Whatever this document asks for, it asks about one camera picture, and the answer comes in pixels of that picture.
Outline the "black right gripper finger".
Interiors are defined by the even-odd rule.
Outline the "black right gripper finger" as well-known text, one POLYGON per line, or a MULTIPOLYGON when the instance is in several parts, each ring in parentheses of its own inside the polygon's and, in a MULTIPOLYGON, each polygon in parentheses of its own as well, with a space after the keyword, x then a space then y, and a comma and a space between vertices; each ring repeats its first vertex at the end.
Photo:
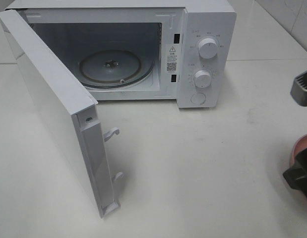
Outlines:
POLYGON ((283 177, 291 189, 301 191, 307 198, 307 172, 300 165, 299 156, 296 163, 283 172, 283 177))

